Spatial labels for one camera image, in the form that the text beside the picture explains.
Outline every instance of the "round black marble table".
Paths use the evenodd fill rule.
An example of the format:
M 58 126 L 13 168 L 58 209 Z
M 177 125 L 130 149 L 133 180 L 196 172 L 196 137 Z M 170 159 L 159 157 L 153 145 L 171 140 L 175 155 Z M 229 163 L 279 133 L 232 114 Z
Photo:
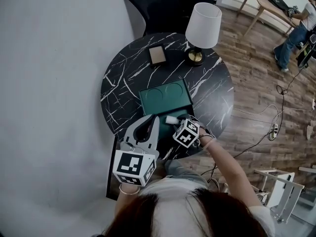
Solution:
M 158 44 L 164 45 L 168 64 L 151 68 L 147 48 Z M 103 76 L 101 106 L 107 124 L 119 140 L 132 123 L 144 116 L 140 90 L 183 78 L 194 103 L 195 117 L 207 125 L 215 137 L 222 133 L 234 103 L 231 76 L 213 49 L 204 50 L 206 59 L 202 66 L 187 65 L 184 52 L 190 47 L 182 34 L 159 33 L 135 40 L 115 56 Z M 159 151 L 159 158 L 184 158 L 196 153 L 180 148 L 164 147 Z

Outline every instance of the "person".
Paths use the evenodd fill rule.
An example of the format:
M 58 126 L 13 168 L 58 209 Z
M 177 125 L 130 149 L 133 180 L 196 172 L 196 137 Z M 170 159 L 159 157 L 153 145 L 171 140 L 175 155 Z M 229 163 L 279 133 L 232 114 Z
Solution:
M 275 236 L 270 210 L 259 201 L 241 166 L 202 128 L 200 135 L 231 196 L 211 192 L 202 176 L 178 160 L 168 160 L 167 177 L 141 192 L 137 186 L 121 185 L 115 219 L 101 236 Z
M 292 18 L 301 20 L 299 26 L 294 28 L 283 44 L 273 49 L 276 63 L 282 72 L 288 71 L 287 65 L 293 46 L 305 42 L 308 31 L 312 30 L 316 25 L 316 0 L 308 1 L 309 3 L 305 5 L 303 12 L 292 15 Z

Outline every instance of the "white shirt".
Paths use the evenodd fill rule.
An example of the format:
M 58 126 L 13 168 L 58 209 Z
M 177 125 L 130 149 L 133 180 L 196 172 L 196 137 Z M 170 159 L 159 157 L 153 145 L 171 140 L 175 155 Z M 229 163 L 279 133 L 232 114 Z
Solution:
M 307 3 L 304 9 L 307 10 L 309 15 L 306 19 L 302 20 L 302 24 L 310 31 L 316 25 L 316 9 L 311 3 Z
M 196 188 L 205 186 L 185 179 L 164 178 L 142 191 L 142 195 L 157 194 L 159 198 L 154 211 L 153 236 L 204 237 L 200 226 L 207 236 L 211 236 L 202 208 L 194 197 L 188 196 Z M 268 236 L 275 236 L 275 225 L 268 208 L 252 206 L 249 211 Z

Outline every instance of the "dark hair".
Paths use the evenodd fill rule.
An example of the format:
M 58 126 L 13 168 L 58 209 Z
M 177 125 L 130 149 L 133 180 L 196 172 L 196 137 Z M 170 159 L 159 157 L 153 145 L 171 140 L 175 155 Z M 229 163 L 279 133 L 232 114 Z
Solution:
M 226 193 L 213 193 L 206 189 L 196 189 L 192 192 L 192 196 L 203 209 L 213 237 L 238 235 L 267 237 L 262 226 L 240 200 Z M 151 237 L 157 202 L 157 195 L 137 197 L 119 212 L 104 236 L 120 237 L 137 233 L 138 237 Z

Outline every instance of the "white lampshade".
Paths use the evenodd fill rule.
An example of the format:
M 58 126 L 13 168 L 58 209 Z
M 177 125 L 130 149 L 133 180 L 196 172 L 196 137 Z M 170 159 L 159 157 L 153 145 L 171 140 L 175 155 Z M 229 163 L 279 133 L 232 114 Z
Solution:
M 222 11 L 206 2 L 194 6 L 187 30 L 186 38 L 199 48 L 212 48 L 217 44 L 221 27 Z

